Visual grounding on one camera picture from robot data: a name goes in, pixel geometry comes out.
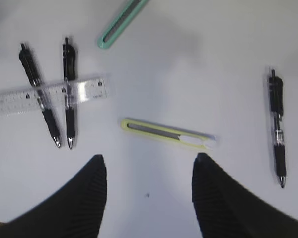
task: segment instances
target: clear ruler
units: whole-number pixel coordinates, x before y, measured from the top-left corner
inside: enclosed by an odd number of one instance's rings
[[[23,113],[44,108],[53,108],[65,104],[65,96],[72,105],[90,100],[106,98],[108,87],[105,77],[99,76],[85,80],[62,82],[27,88],[0,94],[0,115]]]

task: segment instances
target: white table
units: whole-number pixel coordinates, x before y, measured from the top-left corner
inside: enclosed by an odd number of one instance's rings
[[[34,48],[45,82],[62,81],[61,47],[72,35],[78,74],[109,73],[116,92],[79,106],[72,151],[56,148],[40,112],[0,118],[0,221],[36,206],[103,154],[108,200],[99,237],[200,237],[191,203],[199,151],[126,133],[124,117],[217,135],[220,145],[208,154],[298,219],[298,0],[151,0],[102,50],[96,39],[123,2],[0,0],[0,90],[29,85],[21,41]],[[285,189],[269,154],[269,66],[285,86]],[[57,115],[65,141],[64,109]]]

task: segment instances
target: retractable pen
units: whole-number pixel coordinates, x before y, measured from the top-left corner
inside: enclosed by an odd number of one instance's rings
[[[25,73],[33,88],[41,86],[41,80],[36,68],[35,62],[32,57],[31,51],[26,48],[24,44],[21,44],[21,51],[19,53],[19,59],[24,67]],[[60,131],[56,125],[53,112],[48,105],[47,97],[42,90],[37,90],[38,104],[42,110],[43,117],[48,126],[51,137],[58,148],[61,148]]]
[[[63,69],[64,81],[75,80],[75,49],[69,44],[69,39],[65,38],[63,44]],[[65,93],[65,118],[66,118],[66,137],[69,148],[73,148],[75,139],[75,108],[73,105],[73,95],[71,87],[67,85]]]
[[[285,161],[285,143],[283,131],[283,81],[276,77],[275,71],[272,70],[272,75],[268,79],[270,108],[274,120],[274,155],[276,174],[279,178],[280,186],[285,187],[286,183],[286,161]]]

